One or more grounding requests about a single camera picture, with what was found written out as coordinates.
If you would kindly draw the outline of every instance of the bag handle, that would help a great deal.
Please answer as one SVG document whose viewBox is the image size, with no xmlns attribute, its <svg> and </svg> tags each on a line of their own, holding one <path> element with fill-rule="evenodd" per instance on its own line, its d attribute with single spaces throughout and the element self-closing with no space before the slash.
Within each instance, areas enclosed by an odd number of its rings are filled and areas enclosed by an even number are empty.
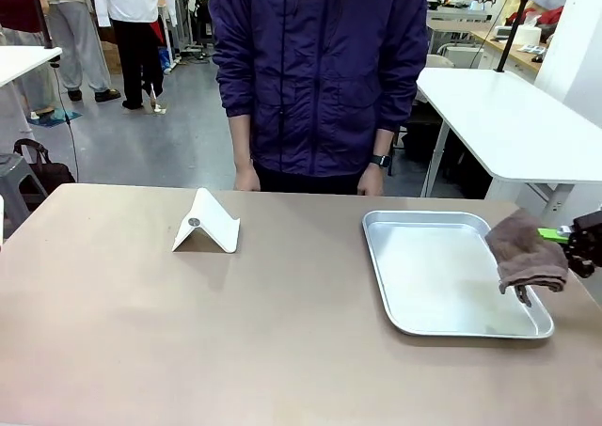
<svg viewBox="0 0 602 426">
<path fill-rule="evenodd" d="M 34 141 L 33 139 L 19 139 L 17 142 L 15 142 L 12 151 L 14 153 L 19 153 L 21 156 L 23 156 L 23 150 L 21 149 L 21 146 L 30 147 L 31 149 L 36 151 L 36 154 L 38 155 L 36 158 L 36 164 L 38 166 L 42 165 L 42 157 L 47 164 L 52 163 L 50 161 L 50 157 L 48 156 L 48 150 L 44 146 L 42 146 L 38 141 Z"/>
</svg>

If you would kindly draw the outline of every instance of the beige tabletop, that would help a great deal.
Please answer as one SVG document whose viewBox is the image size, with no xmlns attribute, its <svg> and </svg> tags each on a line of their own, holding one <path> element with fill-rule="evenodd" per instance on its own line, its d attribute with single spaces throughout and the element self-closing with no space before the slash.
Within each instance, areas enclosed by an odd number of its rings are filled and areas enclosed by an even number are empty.
<svg viewBox="0 0 602 426">
<path fill-rule="evenodd" d="M 361 230 L 470 200 L 216 193 L 239 249 L 169 250 L 195 192 L 67 185 L 0 253 L 0 421 L 29 425 L 595 425 L 602 314 L 541 292 L 547 341 L 395 329 Z"/>
<path fill-rule="evenodd" d="M 439 33 L 469 33 L 472 31 L 489 31 L 492 24 L 484 22 L 460 22 L 457 20 L 435 20 L 428 19 L 426 25 L 433 31 Z"/>
<path fill-rule="evenodd" d="M 494 49 L 500 54 L 504 51 L 506 42 L 496 42 L 491 40 L 491 37 L 487 37 L 487 31 L 472 31 L 470 34 L 472 34 L 480 42 L 484 41 L 484 44 L 487 47 Z M 543 43 L 540 43 L 540 45 L 542 47 L 546 47 L 546 45 Z M 510 50 L 510 53 L 508 54 L 508 57 L 512 59 L 515 63 L 519 64 L 521 67 L 528 69 L 532 73 L 539 73 L 539 70 L 542 67 L 541 63 L 532 61 L 535 55 L 532 55 L 531 53 L 519 52 L 518 49 L 520 47 L 522 47 L 522 45 L 513 45 L 512 49 Z"/>
</svg>

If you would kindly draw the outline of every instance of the tray rim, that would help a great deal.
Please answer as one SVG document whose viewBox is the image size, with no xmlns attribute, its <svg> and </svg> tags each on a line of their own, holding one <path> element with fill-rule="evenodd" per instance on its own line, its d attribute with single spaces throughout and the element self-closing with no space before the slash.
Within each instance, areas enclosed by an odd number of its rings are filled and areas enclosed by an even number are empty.
<svg viewBox="0 0 602 426">
<path fill-rule="evenodd" d="M 372 241 L 370 238 L 370 234 L 368 233 L 368 227 L 370 226 L 370 224 L 368 224 L 368 219 L 370 216 L 374 215 L 374 214 L 378 214 L 378 213 L 418 213 L 418 214 L 466 214 L 468 216 L 472 216 L 473 218 L 477 219 L 478 221 L 483 222 L 487 228 L 490 230 L 491 227 L 489 226 L 489 224 L 487 223 L 487 221 L 485 221 L 483 218 L 481 218 L 479 215 L 474 214 L 474 213 L 468 213 L 468 212 L 461 212 L 461 211 L 435 211 L 435 210 L 373 210 L 370 212 L 367 212 L 366 214 L 364 214 L 364 217 L 362 218 L 362 227 L 364 229 L 364 235 L 366 236 L 366 244 L 368 246 L 368 251 L 370 252 L 370 259 L 372 261 L 372 269 L 374 271 L 374 275 L 376 277 L 376 281 L 378 282 L 378 290 L 380 291 L 380 295 L 381 295 L 381 299 L 383 301 L 383 307 L 385 308 L 385 312 L 387 313 L 388 319 L 391 321 L 391 323 L 397 327 L 398 329 L 400 329 L 402 332 L 408 334 L 408 335 L 412 335 L 412 336 L 417 336 L 417 337 L 463 337 L 463 338 L 476 338 L 476 339 L 528 339 L 528 340 L 537 340 L 537 339 L 549 339 L 552 335 L 554 335 L 554 331 L 556 329 L 556 325 L 554 323 L 554 319 L 552 318 L 552 316 L 549 314 L 549 312 L 546 309 L 546 306 L 544 306 L 544 304 L 541 302 L 541 300 L 539 299 L 539 296 L 535 293 L 535 291 L 533 290 L 532 287 L 527 287 L 527 292 L 529 294 L 529 298 L 531 300 L 531 302 L 535 305 L 538 306 L 538 308 L 540 308 L 545 314 L 546 316 L 549 318 L 550 321 L 550 327 L 549 329 L 546 331 L 546 333 L 540 335 L 540 336 L 529 336 L 529 335 L 503 335 L 503 334 L 493 334 L 493 335 L 484 335 L 484 334 L 474 334 L 474 333 L 458 333 L 458 332 L 445 332 L 445 333 L 437 333 L 437 332 L 428 332 L 428 331 L 418 331 L 418 330 L 413 330 L 410 329 L 408 327 L 404 327 L 401 326 L 399 324 L 399 322 L 397 320 L 395 320 L 395 318 L 393 317 L 393 315 L 391 314 L 390 308 L 388 306 L 388 299 L 387 299 L 387 295 L 385 293 L 385 289 L 383 286 L 383 280 L 382 277 L 380 275 L 380 272 L 377 270 L 378 265 L 376 264 L 376 257 L 374 256 L 374 250 L 372 248 Z"/>
</svg>

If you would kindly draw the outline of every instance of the wristwatch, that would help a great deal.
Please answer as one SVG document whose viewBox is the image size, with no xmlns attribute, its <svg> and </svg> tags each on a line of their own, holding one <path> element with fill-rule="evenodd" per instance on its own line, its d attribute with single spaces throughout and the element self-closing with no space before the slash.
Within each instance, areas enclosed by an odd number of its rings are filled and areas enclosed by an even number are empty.
<svg viewBox="0 0 602 426">
<path fill-rule="evenodd" d="M 380 156 L 380 155 L 373 155 L 372 158 L 370 159 L 371 163 L 374 163 L 380 167 L 384 167 L 387 168 L 391 165 L 391 157 L 390 156 Z"/>
</svg>

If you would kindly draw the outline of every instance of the person in purple jacket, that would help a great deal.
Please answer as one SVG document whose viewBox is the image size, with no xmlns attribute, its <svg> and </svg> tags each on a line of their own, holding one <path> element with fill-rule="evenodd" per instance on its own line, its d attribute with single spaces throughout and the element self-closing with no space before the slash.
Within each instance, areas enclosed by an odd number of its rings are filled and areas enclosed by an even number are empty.
<svg viewBox="0 0 602 426">
<path fill-rule="evenodd" d="M 427 55 L 426 0 L 209 0 L 235 188 L 383 193 Z"/>
</svg>

